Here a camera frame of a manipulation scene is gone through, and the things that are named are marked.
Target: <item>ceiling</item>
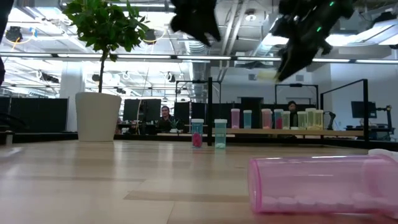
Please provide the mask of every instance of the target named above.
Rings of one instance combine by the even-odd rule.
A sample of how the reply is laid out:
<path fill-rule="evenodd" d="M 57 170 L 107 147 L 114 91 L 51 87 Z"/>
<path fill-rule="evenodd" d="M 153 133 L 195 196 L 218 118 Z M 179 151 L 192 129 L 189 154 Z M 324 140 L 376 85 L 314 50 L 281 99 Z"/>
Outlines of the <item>ceiling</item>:
<path fill-rule="evenodd" d="M 24 1 L 25 5 L 15 6 L 9 16 L 10 26 L 21 27 L 24 36 L 23 44 L 14 44 L 3 38 L 0 45 L 0 52 L 47 52 L 47 53 L 79 53 L 94 54 L 91 47 L 85 47 L 85 43 L 76 38 L 76 28 L 68 26 L 67 18 L 62 14 L 60 8 L 66 1 L 58 0 L 29 0 Z M 169 29 L 169 21 L 174 16 L 172 6 L 170 12 L 165 12 L 164 2 L 157 1 L 131 1 L 141 10 L 141 15 L 146 16 L 150 28 L 155 29 L 157 42 L 154 45 L 142 44 L 132 54 L 210 54 L 210 55 L 240 55 L 240 56 L 273 56 L 285 40 L 273 37 L 268 34 L 269 29 L 276 19 L 277 1 L 265 0 L 243 0 L 243 1 L 218 1 L 216 7 L 216 18 L 220 27 L 223 41 L 213 42 L 210 49 L 201 46 L 200 43 L 192 41 L 182 33 L 173 33 Z M 358 10 L 363 10 L 364 4 L 359 2 Z M 393 28 L 388 28 L 388 33 L 375 33 L 368 31 L 363 34 L 369 24 L 369 20 L 376 18 L 384 8 L 389 7 L 396 10 L 395 5 L 389 5 L 388 1 L 369 1 L 367 12 L 356 13 L 349 21 L 341 21 L 338 30 L 351 30 L 352 34 L 332 34 L 328 41 L 335 45 L 335 49 L 329 55 L 331 58 L 384 58 L 391 51 L 387 45 L 379 45 L 389 39 L 398 39 L 398 21 Z M 248 9 L 255 16 L 253 20 L 246 20 Z M 193 47 L 203 47 L 203 51 L 194 52 Z M 117 54 L 126 54 L 124 49 L 117 49 Z M 26 60 L 24 58 L 4 58 L 6 61 L 6 80 L 2 94 L 19 94 L 23 96 L 47 96 L 57 97 L 59 86 L 48 81 L 43 81 L 41 73 L 50 75 L 62 81 L 62 68 L 64 63 L 59 60 Z M 99 61 L 82 61 L 84 74 L 86 75 L 87 91 L 97 91 L 96 82 L 92 76 L 100 72 Z M 206 79 L 210 75 L 214 80 L 220 80 L 223 85 L 263 85 L 270 83 L 269 77 L 275 72 L 275 64 L 262 63 L 261 67 L 250 68 L 246 63 L 227 63 L 220 66 L 219 63 L 189 61 L 176 62 L 106 62 L 104 76 L 105 93 L 118 94 L 123 98 L 137 98 L 140 96 L 151 98 L 167 98 L 165 103 L 172 103 L 175 96 L 175 83 L 167 80 L 167 75 L 174 75 L 176 80 L 190 81 Z M 302 77 L 292 77 L 287 82 L 311 82 L 310 72 L 315 67 L 308 67 L 298 72 Z M 115 86 L 126 91 L 125 94 L 118 93 Z M 143 90 L 144 87 L 152 87 L 153 90 Z M 187 84 L 178 95 L 178 100 L 204 100 L 206 96 L 206 85 Z"/>

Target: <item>white cap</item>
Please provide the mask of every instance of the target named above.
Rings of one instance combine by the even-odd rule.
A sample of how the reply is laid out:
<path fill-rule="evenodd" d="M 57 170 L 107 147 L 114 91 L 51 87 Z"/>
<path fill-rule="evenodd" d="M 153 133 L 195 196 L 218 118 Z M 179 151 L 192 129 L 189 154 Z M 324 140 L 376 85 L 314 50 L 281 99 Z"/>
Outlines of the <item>white cap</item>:
<path fill-rule="evenodd" d="M 214 120 L 214 123 L 218 123 L 218 124 L 226 124 L 228 121 L 227 120 L 225 120 L 225 119 L 215 119 Z"/>
<path fill-rule="evenodd" d="M 205 120 L 203 119 L 191 119 L 191 123 L 203 123 Z"/>

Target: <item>tree trunk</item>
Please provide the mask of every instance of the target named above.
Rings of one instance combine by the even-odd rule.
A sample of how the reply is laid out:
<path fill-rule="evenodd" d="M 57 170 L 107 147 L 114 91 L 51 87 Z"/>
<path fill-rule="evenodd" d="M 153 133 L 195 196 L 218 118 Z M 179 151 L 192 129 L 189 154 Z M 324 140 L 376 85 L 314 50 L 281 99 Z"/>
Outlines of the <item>tree trunk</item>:
<path fill-rule="evenodd" d="M 104 76 L 104 67 L 105 67 L 105 60 L 106 60 L 106 57 L 104 57 L 105 55 L 107 55 L 106 52 L 104 52 L 101 57 L 101 70 L 99 71 L 98 93 L 102 93 L 102 79 Z"/>

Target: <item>pink cylinder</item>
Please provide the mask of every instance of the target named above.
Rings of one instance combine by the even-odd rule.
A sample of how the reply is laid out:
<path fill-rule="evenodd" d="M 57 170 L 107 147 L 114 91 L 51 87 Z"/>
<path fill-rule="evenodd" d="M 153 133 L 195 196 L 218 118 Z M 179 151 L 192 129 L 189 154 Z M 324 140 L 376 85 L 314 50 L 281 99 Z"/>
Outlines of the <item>pink cylinder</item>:
<path fill-rule="evenodd" d="M 231 109 L 231 127 L 238 129 L 239 128 L 239 124 L 240 124 L 240 118 L 239 115 L 241 113 L 241 110 L 239 109 Z"/>
<path fill-rule="evenodd" d="M 271 109 L 262 109 L 262 128 L 271 129 L 272 128 L 272 111 Z"/>
<path fill-rule="evenodd" d="M 251 159 L 254 212 L 383 213 L 398 217 L 398 155 Z"/>

